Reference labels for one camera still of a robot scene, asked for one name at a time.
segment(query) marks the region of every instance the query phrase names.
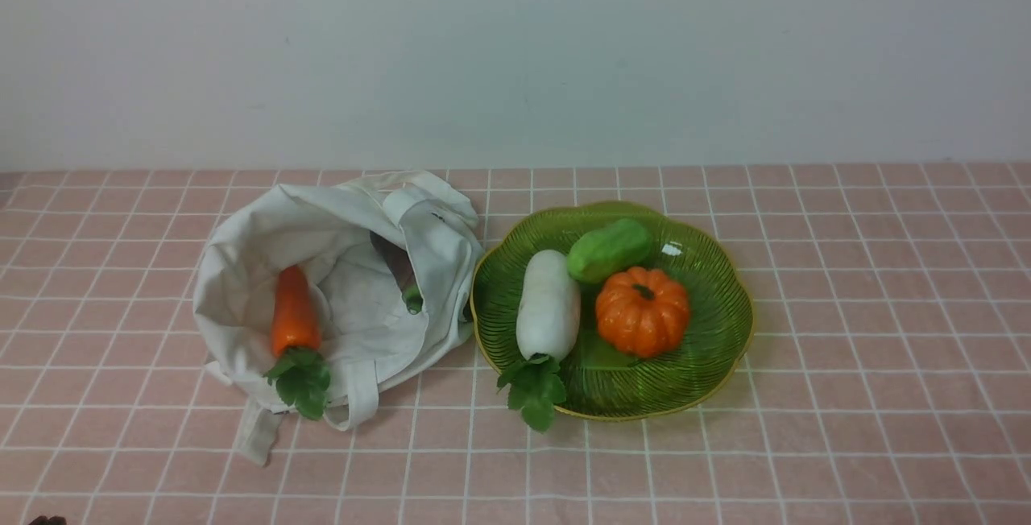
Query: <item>white tote bag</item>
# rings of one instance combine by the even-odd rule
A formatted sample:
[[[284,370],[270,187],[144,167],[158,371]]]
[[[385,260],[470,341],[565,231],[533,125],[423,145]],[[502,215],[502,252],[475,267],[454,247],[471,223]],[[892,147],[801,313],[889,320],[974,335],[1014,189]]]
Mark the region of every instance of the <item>white tote bag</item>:
[[[299,264],[307,275],[332,373],[325,419],[347,430],[372,417],[379,392],[468,339],[462,311],[484,254],[477,222],[469,199],[445,181],[404,171],[336,187],[275,187],[221,225],[201,259],[194,316],[211,356],[205,368],[250,397],[236,451],[264,464],[277,413],[291,411],[262,378],[275,363],[268,331],[280,270]],[[418,315],[405,307],[370,231],[407,251],[423,294]]]

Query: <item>white radish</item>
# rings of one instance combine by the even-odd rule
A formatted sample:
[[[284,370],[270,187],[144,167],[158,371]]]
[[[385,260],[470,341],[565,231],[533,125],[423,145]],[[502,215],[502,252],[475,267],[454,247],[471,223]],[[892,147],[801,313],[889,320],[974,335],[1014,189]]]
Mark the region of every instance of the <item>white radish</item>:
[[[579,331],[579,286],[566,269],[566,256],[538,252],[523,276],[523,298],[516,317],[516,341],[527,360],[544,354],[556,361],[569,355]]]

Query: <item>toy vegetable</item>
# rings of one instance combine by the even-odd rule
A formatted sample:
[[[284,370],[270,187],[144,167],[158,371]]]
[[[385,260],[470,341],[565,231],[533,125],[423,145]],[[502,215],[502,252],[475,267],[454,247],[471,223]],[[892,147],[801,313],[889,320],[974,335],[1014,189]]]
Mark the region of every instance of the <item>toy vegetable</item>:
[[[516,341],[526,359],[498,378],[507,385],[508,408],[522,411],[531,429],[543,432],[555,421],[555,404],[565,401],[559,362],[572,352],[579,330],[579,286],[566,270],[566,256],[545,250],[526,266],[516,317]]]
[[[652,253],[652,232],[624,218],[586,232],[573,243],[566,260],[569,274],[585,284],[603,283],[608,275],[636,265]]]
[[[631,267],[605,282],[595,315],[605,341],[624,354],[652,358],[680,346],[691,309],[687,290],[666,272]]]
[[[408,308],[408,314],[414,315],[423,311],[423,294],[419,291],[419,285],[415,283],[415,270],[411,267],[408,254],[372,231],[369,231],[369,240],[372,241],[372,248],[376,250],[379,257],[387,262],[387,268],[394,276],[397,289],[401,290],[401,299],[404,301],[404,306]]]
[[[265,378],[279,398],[306,419],[318,420],[326,409],[329,366],[319,353],[319,316],[308,293],[308,280],[292,265],[279,272],[272,316],[272,355],[278,358]]]

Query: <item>scalloped plate rim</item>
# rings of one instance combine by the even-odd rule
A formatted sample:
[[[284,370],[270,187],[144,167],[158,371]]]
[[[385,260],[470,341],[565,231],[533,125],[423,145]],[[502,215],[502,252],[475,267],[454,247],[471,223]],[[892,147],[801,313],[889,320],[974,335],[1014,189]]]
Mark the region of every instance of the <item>scalloped plate rim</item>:
[[[585,209],[590,209],[593,206],[597,206],[597,205],[611,205],[613,203],[616,203],[618,205],[626,206],[627,208],[633,208],[633,209],[635,209],[637,211],[644,211],[645,214],[652,214],[652,215],[658,216],[658,217],[662,218],[663,220],[668,221],[670,223],[675,223],[675,224],[678,224],[678,225],[683,225],[683,226],[687,227],[688,229],[692,229],[693,231],[697,231],[697,232],[699,232],[699,234],[702,237],[704,237],[706,239],[710,239],[710,241],[716,245],[716,248],[718,250],[720,250],[720,253],[722,253],[723,256],[725,258],[727,258],[727,261],[730,263],[730,266],[732,268],[732,272],[734,274],[734,283],[741,289],[741,291],[744,292],[744,297],[747,298],[747,300],[749,300],[749,311],[752,314],[752,327],[751,327],[751,330],[749,330],[749,335],[747,335],[747,337],[744,340],[744,346],[741,347],[740,354],[737,355],[737,357],[734,359],[734,362],[730,365],[730,369],[727,370],[727,374],[725,375],[725,378],[723,378],[720,381],[720,383],[717,384],[714,387],[712,387],[712,389],[710,391],[708,391],[705,395],[703,395],[703,396],[701,396],[699,398],[696,398],[692,402],[689,402],[687,404],[681,404],[679,406],[674,406],[672,408],[669,408],[668,411],[662,411],[662,412],[658,412],[658,413],[645,413],[645,414],[642,414],[642,415],[631,415],[631,416],[625,416],[625,417],[601,417],[601,416],[597,416],[597,415],[588,415],[588,414],[579,413],[579,412],[576,412],[576,411],[570,411],[569,408],[565,408],[565,407],[563,407],[563,406],[561,406],[559,404],[555,405],[555,409],[558,411],[558,412],[560,412],[560,413],[562,413],[562,414],[564,414],[564,415],[568,415],[570,417],[585,419],[585,420],[593,420],[593,421],[600,421],[600,422],[629,422],[629,421],[635,421],[635,420],[641,420],[641,419],[650,419],[650,418],[656,418],[656,417],[663,417],[663,416],[666,416],[666,415],[673,415],[673,414],[676,414],[676,413],[679,413],[679,412],[683,412],[683,411],[687,411],[689,408],[693,408],[693,407],[695,407],[695,406],[703,403],[705,400],[708,400],[709,398],[711,398],[717,392],[720,392],[720,390],[726,385],[726,383],[728,383],[730,381],[730,379],[734,375],[734,372],[737,371],[737,367],[740,366],[741,360],[744,359],[744,353],[746,353],[747,350],[749,350],[749,348],[752,347],[752,340],[755,339],[755,336],[756,336],[756,306],[755,306],[755,300],[752,298],[752,294],[749,293],[747,286],[745,286],[744,282],[741,281],[740,272],[737,269],[737,264],[734,262],[733,256],[731,256],[729,253],[727,253],[726,248],[723,247],[723,244],[716,237],[709,235],[708,233],[702,231],[701,229],[699,229],[697,227],[694,227],[693,225],[689,225],[689,224],[686,224],[686,223],[680,222],[680,221],[675,221],[675,220],[670,219],[669,217],[667,217],[667,216],[665,216],[665,215],[663,215],[663,214],[661,214],[661,212],[659,212],[659,211],[657,211],[657,210],[655,210],[655,209],[653,209],[651,207],[647,207],[645,205],[641,205],[640,203],[635,203],[633,201],[619,201],[619,200],[614,200],[614,199],[608,199],[608,200],[603,200],[603,201],[595,201],[593,203],[588,203],[586,205],[547,207],[546,209],[540,209],[539,211],[531,212],[531,214],[527,215],[525,218],[523,218],[523,220],[520,220],[518,223],[516,223],[516,225],[512,225],[511,229],[508,230],[508,233],[505,234],[505,236],[501,239],[501,241],[499,241],[497,245],[495,245],[494,248],[492,248],[491,250],[489,250],[486,254],[484,254],[484,257],[479,258],[479,261],[476,262],[476,267],[475,267],[475,269],[473,269],[473,272],[472,272],[472,284],[471,284],[471,286],[469,286],[469,305],[470,305],[471,311],[472,311],[472,335],[476,339],[476,348],[479,349],[479,353],[484,356],[484,359],[487,360],[487,363],[490,364],[491,369],[493,369],[495,372],[497,372],[498,374],[500,374],[501,370],[498,368],[498,365],[496,363],[494,363],[494,360],[491,358],[491,356],[487,353],[487,350],[484,348],[483,338],[480,338],[480,332],[479,332],[479,315],[478,315],[478,313],[476,313],[476,300],[475,300],[476,286],[475,286],[475,280],[479,275],[479,268],[483,267],[484,263],[487,262],[488,258],[490,258],[491,255],[493,255],[496,251],[500,250],[501,247],[504,247],[504,244],[508,242],[508,239],[511,238],[512,232],[514,232],[516,229],[520,225],[523,225],[524,223],[526,223],[527,221],[530,221],[531,219],[539,218],[539,217],[541,217],[543,215],[547,215],[547,214],[552,214],[552,212],[556,212],[556,211],[581,211],[581,210],[585,210]]]

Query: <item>green glass plate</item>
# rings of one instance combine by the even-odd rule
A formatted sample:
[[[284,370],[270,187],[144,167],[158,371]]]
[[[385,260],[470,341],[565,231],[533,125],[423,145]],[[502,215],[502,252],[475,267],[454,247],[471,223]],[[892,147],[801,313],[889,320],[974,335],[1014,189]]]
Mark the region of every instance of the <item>green glass plate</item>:
[[[655,235],[642,265],[663,269],[687,288],[691,323],[680,349],[647,360],[626,356],[598,336],[594,302],[601,286],[581,286],[579,335],[559,371],[567,392],[566,401],[556,406],[559,412],[621,421],[694,406],[727,382],[752,341],[752,300],[714,239],[647,207],[605,201],[535,212],[479,261],[471,302],[474,334],[494,370],[523,360],[516,344],[516,316],[530,258],[548,249],[569,253],[586,232],[625,217],[640,221]]]

